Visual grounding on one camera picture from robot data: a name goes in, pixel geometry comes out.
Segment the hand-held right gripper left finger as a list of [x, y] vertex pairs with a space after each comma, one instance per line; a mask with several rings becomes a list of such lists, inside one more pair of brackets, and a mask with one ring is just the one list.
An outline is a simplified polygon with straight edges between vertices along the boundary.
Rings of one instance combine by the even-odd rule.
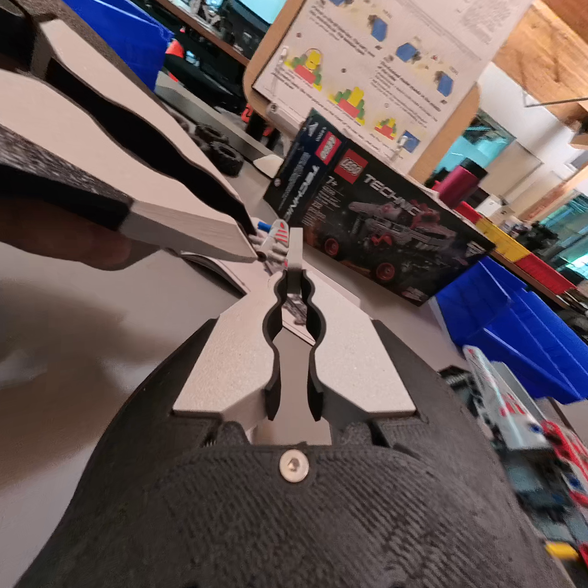
[[281, 403], [274, 340], [283, 328], [286, 272], [274, 274], [222, 313], [174, 402], [173, 414], [241, 425], [249, 442]]

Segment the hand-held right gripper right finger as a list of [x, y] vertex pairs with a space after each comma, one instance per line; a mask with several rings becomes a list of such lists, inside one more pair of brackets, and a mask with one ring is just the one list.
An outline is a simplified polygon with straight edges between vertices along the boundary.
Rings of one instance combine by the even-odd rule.
[[313, 337], [307, 400], [316, 421], [370, 422], [409, 417], [412, 401], [374, 321], [313, 272], [300, 278]]

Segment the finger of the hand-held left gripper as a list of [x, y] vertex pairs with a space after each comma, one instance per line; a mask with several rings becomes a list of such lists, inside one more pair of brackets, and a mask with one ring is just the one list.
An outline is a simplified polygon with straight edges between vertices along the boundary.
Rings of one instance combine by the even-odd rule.
[[12, 89], [1, 90], [1, 104], [15, 113], [12, 129], [131, 200], [117, 232], [160, 249], [234, 262], [258, 259], [234, 219], [196, 199], [179, 181], [140, 163], [63, 94], [29, 76], [10, 85]]
[[33, 19], [32, 70], [92, 114], [107, 133], [150, 169], [196, 199], [254, 225], [238, 194], [151, 91], [141, 89], [60, 19]]

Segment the small toy brick assembly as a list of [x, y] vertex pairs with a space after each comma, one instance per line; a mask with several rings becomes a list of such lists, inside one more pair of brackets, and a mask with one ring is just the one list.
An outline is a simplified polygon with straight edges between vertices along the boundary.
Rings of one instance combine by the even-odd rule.
[[301, 293], [303, 274], [303, 229], [290, 229], [285, 220], [277, 219], [271, 225], [258, 222], [257, 235], [251, 237], [262, 268], [273, 275], [286, 275], [288, 293]]

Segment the grey desk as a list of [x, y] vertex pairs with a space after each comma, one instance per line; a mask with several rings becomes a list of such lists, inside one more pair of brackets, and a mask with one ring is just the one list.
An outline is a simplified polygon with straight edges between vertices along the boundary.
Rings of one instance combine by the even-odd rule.
[[179, 254], [101, 271], [1, 244], [1, 587], [566, 587], [488, 440], [362, 297], [416, 413], [316, 421], [311, 347], [249, 442], [173, 405], [236, 304]]

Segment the person's left hand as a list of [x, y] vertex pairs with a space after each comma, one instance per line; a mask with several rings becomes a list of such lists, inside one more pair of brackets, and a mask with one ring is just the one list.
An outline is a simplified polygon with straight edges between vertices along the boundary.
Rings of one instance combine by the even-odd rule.
[[38, 199], [1, 197], [1, 242], [29, 254], [121, 270], [158, 251]]

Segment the blue storage bin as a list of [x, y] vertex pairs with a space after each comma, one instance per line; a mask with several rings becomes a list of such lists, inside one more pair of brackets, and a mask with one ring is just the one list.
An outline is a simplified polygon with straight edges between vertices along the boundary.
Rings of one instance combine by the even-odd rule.
[[174, 34], [131, 1], [65, 1], [152, 91]]
[[526, 284], [487, 257], [436, 295], [454, 344], [502, 362], [535, 399], [587, 399], [587, 345]]

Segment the open instruction booklet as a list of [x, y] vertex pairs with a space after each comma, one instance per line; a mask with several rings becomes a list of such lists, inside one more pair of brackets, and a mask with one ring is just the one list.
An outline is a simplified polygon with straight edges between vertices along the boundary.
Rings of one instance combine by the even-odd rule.
[[[181, 252], [180, 257], [185, 261], [193, 262], [215, 272], [243, 295], [249, 294], [257, 289], [259, 285], [264, 285], [271, 275], [282, 269], [282, 265], [274, 261], [229, 262], [191, 252]], [[360, 307], [360, 299], [356, 295], [323, 274], [310, 263], [303, 261], [302, 268], [315, 274], [352, 304]], [[288, 301], [282, 307], [282, 321], [285, 329], [288, 329], [304, 342], [310, 345], [315, 342], [306, 329], [306, 306], [299, 295], [288, 295]]]

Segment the black toy tyre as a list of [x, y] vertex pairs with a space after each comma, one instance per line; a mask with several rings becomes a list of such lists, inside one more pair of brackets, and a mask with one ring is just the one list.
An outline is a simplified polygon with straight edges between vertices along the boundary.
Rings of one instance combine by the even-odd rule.
[[207, 144], [216, 142], [230, 145], [229, 138], [224, 133], [208, 124], [195, 123], [194, 136]]
[[244, 166], [244, 158], [239, 151], [221, 142], [210, 142], [208, 158], [217, 169], [230, 178], [236, 178]]

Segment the black toy set box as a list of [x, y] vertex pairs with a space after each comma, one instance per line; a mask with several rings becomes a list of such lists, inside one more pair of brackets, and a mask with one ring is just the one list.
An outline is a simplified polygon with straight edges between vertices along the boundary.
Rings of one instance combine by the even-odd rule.
[[264, 200], [306, 244], [421, 306], [495, 245], [311, 109]]

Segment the computer monitor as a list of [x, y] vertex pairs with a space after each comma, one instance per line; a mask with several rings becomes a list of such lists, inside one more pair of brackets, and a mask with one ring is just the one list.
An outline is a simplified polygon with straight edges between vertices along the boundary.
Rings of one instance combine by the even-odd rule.
[[238, 8], [243, 8], [246, 14], [259, 18], [264, 23], [274, 23], [286, 1], [235, 1]]

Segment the maroon cup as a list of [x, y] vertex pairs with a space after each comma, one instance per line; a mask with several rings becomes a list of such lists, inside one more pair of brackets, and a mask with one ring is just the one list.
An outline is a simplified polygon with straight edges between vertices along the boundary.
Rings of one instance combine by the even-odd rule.
[[449, 209], [455, 209], [471, 196], [488, 175], [487, 170], [474, 160], [465, 158], [441, 181], [436, 181], [432, 190], [437, 193], [439, 202]]

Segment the wooden board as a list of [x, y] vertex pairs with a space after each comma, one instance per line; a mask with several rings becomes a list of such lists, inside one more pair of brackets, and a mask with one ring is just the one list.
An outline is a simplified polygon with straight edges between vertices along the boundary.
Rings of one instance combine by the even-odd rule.
[[[254, 83], [268, 66], [272, 56], [285, 48], [283, 40], [305, 4], [307, 1], [285, 2], [246, 66], [243, 76], [245, 96], [254, 112], [262, 117], [269, 126], [274, 127], [290, 140], [293, 140], [301, 129], [306, 115], [300, 116], [286, 107], [276, 106], [273, 98], [266, 98], [254, 89]], [[479, 85], [475, 83], [418, 160], [408, 172], [405, 172], [405, 175], [420, 183], [424, 183], [430, 177], [454, 141], [461, 136], [474, 115], [477, 114], [480, 96]]]

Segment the printed instruction sheet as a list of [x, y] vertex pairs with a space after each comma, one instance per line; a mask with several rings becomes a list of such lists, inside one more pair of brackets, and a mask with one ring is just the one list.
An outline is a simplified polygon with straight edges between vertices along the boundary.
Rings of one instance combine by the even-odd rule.
[[276, 123], [316, 109], [408, 174], [532, 1], [304, 1], [252, 90]]

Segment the black slanted bar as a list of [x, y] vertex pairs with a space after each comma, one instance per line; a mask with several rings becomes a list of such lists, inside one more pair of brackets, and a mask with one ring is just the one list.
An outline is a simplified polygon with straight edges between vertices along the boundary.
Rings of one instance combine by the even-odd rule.
[[587, 102], [588, 98], [579, 97], [579, 98], [570, 98], [570, 99], [563, 99], [563, 100], [550, 100], [546, 102], [537, 102], [536, 100], [529, 101], [531, 96], [528, 94], [523, 94], [523, 107], [555, 107], [555, 106], [563, 106], [563, 105], [570, 105], [570, 104], [582, 104]]

